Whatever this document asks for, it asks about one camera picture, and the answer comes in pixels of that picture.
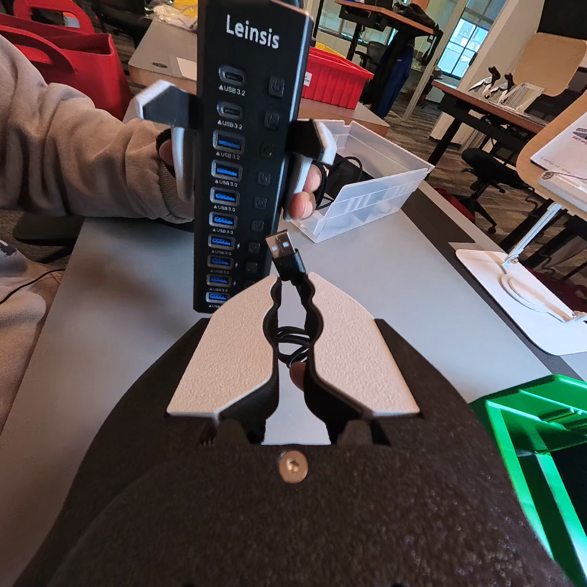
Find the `black usb hub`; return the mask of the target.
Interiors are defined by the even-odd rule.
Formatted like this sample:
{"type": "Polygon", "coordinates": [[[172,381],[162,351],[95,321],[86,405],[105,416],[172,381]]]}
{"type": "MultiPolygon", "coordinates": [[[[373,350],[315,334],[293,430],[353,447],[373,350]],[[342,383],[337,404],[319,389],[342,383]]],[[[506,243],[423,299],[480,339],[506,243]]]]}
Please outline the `black usb hub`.
{"type": "Polygon", "coordinates": [[[313,21],[302,1],[200,1],[194,309],[215,312],[266,277],[286,202],[313,21]]]}

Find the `red plastic bin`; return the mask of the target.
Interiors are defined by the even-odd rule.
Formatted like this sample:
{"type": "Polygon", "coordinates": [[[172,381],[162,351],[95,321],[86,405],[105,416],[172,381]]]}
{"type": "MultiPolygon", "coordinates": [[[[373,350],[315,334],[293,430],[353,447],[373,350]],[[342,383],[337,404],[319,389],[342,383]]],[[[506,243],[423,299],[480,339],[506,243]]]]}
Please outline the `red plastic bin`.
{"type": "Polygon", "coordinates": [[[364,85],[374,74],[338,54],[309,50],[302,98],[355,110],[364,85]]]}

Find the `person's left hand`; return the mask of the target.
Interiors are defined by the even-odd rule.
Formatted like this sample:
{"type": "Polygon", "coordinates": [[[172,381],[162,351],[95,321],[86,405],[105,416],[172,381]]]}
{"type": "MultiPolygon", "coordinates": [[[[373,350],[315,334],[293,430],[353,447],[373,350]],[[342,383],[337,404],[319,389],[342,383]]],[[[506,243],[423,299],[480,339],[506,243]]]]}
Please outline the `person's left hand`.
{"type": "MultiPolygon", "coordinates": [[[[156,138],[158,156],[158,184],[173,220],[169,223],[186,224],[194,219],[194,197],[180,195],[177,180],[174,177],[174,162],[171,131],[162,131],[156,138]]],[[[312,164],[308,170],[302,191],[294,194],[288,206],[288,213],[293,220],[309,218],[316,209],[315,193],[321,183],[319,168],[312,164]]]]}

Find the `metal tools on desk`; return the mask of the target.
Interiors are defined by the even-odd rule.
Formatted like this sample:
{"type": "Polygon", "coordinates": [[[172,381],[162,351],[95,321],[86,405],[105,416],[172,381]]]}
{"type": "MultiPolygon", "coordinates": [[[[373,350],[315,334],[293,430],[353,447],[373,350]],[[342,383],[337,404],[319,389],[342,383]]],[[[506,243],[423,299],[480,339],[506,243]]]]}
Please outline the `metal tools on desk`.
{"type": "Polygon", "coordinates": [[[502,103],[514,86],[513,73],[509,72],[503,76],[496,66],[490,66],[488,76],[470,86],[468,93],[481,99],[495,99],[498,103],[502,103]]]}

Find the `green plastic bin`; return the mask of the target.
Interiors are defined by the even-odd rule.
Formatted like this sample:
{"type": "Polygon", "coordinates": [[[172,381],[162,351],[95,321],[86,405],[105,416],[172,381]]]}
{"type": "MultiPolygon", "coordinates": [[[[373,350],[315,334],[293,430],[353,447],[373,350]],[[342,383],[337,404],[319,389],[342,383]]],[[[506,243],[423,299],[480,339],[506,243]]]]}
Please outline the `green plastic bin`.
{"type": "Polygon", "coordinates": [[[551,375],[470,406],[542,545],[576,586],[586,586],[586,382],[551,375]]]}

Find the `wooden board with white sheet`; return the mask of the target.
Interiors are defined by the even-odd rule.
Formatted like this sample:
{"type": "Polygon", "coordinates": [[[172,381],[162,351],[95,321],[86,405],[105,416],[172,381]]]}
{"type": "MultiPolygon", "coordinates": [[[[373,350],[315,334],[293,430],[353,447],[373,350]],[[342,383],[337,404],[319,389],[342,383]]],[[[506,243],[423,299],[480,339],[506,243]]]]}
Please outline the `wooden board with white sheet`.
{"type": "Polygon", "coordinates": [[[540,195],[586,219],[586,93],[526,144],[517,172],[540,195]]]}

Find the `red felt bag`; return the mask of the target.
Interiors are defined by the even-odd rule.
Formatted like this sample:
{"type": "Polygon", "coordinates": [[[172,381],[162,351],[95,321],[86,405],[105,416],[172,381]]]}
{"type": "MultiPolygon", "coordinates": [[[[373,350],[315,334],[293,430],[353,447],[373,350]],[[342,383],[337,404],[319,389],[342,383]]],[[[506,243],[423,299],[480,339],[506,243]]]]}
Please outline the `red felt bag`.
{"type": "Polygon", "coordinates": [[[12,12],[17,18],[32,20],[34,10],[61,13],[77,21],[77,27],[70,26],[74,31],[85,35],[94,33],[92,19],[73,1],[13,1],[12,12]]]}
{"type": "Polygon", "coordinates": [[[108,33],[85,35],[69,26],[2,14],[1,35],[32,62],[46,83],[68,85],[96,108],[124,119],[132,93],[108,33]]]}

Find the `clear plastic bin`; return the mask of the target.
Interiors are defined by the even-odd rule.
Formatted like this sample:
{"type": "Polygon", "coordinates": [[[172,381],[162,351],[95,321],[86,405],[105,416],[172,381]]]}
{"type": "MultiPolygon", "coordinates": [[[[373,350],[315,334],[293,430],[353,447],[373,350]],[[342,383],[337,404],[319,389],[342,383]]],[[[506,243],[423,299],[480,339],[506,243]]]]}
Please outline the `clear plastic bin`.
{"type": "Polygon", "coordinates": [[[325,209],[305,220],[292,220],[314,243],[372,223],[399,211],[408,197],[434,170],[434,164],[379,136],[356,121],[316,120],[326,131],[327,143],[336,155],[356,157],[368,178],[342,186],[325,209]]]}

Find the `white document stand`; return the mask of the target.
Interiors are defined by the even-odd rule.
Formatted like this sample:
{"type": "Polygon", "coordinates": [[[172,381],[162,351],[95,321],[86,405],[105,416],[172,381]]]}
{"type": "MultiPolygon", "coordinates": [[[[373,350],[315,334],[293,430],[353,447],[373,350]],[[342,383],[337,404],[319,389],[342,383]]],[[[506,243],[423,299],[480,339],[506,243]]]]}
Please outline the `white document stand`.
{"type": "Polygon", "coordinates": [[[561,210],[552,203],[510,253],[459,249],[457,259],[524,335],[554,356],[586,352],[586,312],[573,311],[519,262],[519,255],[561,210]]]}

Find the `person's left forearm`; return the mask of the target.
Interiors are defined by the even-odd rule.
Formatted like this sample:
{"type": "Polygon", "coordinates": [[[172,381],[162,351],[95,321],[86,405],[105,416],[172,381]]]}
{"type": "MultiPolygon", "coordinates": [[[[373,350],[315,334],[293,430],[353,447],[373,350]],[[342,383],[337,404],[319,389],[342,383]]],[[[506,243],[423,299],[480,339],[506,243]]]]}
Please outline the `person's left forearm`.
{"type": "Polygon", "coordinates": [[[85,217],[194,218],[154,123],[124,123],[74,88],[47,84],[1,38],[1,210],[85,217]]]}

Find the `wooden desk with black legs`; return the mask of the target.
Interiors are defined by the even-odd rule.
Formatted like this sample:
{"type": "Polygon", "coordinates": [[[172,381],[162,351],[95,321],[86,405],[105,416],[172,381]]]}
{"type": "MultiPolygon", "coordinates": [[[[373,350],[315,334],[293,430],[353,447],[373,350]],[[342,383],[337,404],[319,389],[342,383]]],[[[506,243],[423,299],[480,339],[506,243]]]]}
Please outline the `wooden desk with black legs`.
{"type": "Polygon", "coordinates": [[[428,158],[432,165],[440,161],[457,131],[466,125],[484,137],[481,146],[475,148],[490,153],[515,170],[522,148],[545,127],[541,120],[531,120],[488,99],[478,98],[438,81],[432,85],[443,92],[438,108],[452,117],[452,122],[428,158]]]}

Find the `light wooden chair back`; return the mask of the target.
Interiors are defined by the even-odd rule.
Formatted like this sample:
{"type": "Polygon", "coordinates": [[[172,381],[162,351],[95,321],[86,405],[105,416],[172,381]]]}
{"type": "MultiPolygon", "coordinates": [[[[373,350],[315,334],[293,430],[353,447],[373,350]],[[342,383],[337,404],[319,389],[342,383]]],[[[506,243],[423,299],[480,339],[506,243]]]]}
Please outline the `light wooden chair back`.
{"type": "Polygon", "coordinates": [[[532,84],[547,96],[558,96],[567,89],[585,56],[586,40],[536,33],[513,71],[514,84],[532,84]]]}

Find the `tall wooden table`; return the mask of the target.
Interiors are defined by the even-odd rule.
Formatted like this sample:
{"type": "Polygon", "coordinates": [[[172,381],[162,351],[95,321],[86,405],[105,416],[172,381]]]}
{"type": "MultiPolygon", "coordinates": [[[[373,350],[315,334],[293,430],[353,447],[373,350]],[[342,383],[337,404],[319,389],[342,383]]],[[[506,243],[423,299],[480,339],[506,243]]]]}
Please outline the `tall wooden table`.
{"type": "Polygon", "coordinates": [[[355,30],[346,55],[348,61],[353,60],[360,37],[366,28],[384,31],[389,26],[396,31],[395,38],[399,40],[400,44],[405,43],[409,39],[416,39],[422,36],[430,37],[432,39],[432,53],[434,53],[443,37],[443,31],[438,25],[427,26],[423,22],[424,17],[428,18],[423,10],[421,10],[423,16],[411,18],[410,14],[405,14],[406,10],[397,12],[391,8],[385,8],[384,6],[375,4],[365,4],[356,1],[335,1],[335,4],[341,7],[339,18],[355,24],[355,30]]]}

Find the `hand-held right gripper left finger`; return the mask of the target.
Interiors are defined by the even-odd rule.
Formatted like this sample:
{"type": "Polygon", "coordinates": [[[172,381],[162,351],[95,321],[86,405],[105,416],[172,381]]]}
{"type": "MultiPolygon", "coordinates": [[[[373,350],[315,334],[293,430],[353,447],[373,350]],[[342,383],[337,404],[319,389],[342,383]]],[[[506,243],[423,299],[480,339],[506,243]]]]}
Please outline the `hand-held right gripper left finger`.
{"type": "Polygon", "coordinates": [[[276,306],[276,285],[278,277],[269,275],[214,312],[167,406],[168,415],[219,422],[229,408],[269,383],[274,349],[264,325],[276,306]]]}

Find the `blue jacket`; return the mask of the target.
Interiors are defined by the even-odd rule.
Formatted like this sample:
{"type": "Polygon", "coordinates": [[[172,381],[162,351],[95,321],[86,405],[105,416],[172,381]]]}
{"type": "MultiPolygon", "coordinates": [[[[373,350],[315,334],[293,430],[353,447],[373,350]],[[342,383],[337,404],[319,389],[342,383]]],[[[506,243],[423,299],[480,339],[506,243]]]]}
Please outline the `blue jacket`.
{"type": "Polygon", "coordinates": [[[388,115],[392,105],[405,85],[412,67],[413,55],[414,46],[406,45],[395,62],[375,110],[375,114],[379,118],[384,119],[388,115]]]}

